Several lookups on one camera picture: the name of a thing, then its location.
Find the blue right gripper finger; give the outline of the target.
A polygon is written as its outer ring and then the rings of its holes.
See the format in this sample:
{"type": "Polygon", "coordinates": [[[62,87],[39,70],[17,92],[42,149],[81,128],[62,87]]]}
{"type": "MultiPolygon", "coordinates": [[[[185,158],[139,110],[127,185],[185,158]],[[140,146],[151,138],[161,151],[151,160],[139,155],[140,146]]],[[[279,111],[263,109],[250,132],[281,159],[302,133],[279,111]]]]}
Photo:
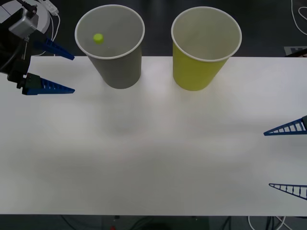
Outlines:
{"type": "Polygon", "coordinates": [[[307,116],[295,121],[286,123],[263,133],[264,136],[280,135],[306,135],[307,134],[307,116]]]}
{"type": "Polygon", "coordinates": [[[292,196],[299,197],[303,200],[307,199],[306,185],[269,183],[269,186],[292,196]]]}

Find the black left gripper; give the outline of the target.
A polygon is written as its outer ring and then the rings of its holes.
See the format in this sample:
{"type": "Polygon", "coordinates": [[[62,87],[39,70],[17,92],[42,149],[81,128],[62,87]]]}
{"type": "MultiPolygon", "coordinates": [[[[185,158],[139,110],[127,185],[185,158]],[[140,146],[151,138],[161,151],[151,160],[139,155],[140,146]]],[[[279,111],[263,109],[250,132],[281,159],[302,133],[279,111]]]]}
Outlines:
{"type": "Polygon", "coordinates": [[[10,62],[6,66],[6,74],[7,80],[16,83],[17,89],[23,88],[23,95],[71,94],[75,92],[72,88],[28,73],[31,56],[36,50],[46,51],[69,60],[74,60],[74,55],[48,39],[41,32],[33,32],[23,39],[15,37],[17,40],[14,43],[12,53],[9,55],[10,62]]]}

